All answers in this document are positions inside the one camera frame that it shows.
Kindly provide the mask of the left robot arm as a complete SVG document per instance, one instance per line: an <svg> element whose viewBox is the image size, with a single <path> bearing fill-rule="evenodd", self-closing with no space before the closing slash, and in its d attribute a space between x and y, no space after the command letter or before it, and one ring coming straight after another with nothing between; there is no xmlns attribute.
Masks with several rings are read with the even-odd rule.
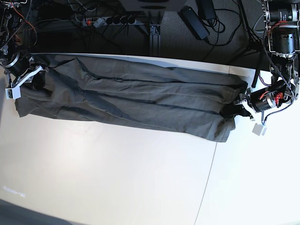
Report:
<svg viewBox="0 0 300 225"><path fill-rule="evenodd" d="M261 40L249 40L259 52L251 87L240 94L230 107L233 115L267 121L264 112L283 105L290 107L299 98L300 89L300 2L263 0L265 28Z"/></svg>

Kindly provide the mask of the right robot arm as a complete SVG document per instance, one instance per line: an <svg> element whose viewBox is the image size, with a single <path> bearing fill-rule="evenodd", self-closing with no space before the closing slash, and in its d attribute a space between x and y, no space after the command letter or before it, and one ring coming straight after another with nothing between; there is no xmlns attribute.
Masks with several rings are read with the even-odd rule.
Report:
<svg viewBox="0 0 300 225"><path fill-rule="evenodd" d="M19 89L24 83L31 83L37 74L47 70L29 52L29 47L18 41L18 33L25 26L37 31L30 22L32 0L2 0L0 2L0 66L7 75L7 91Z"/></svg>

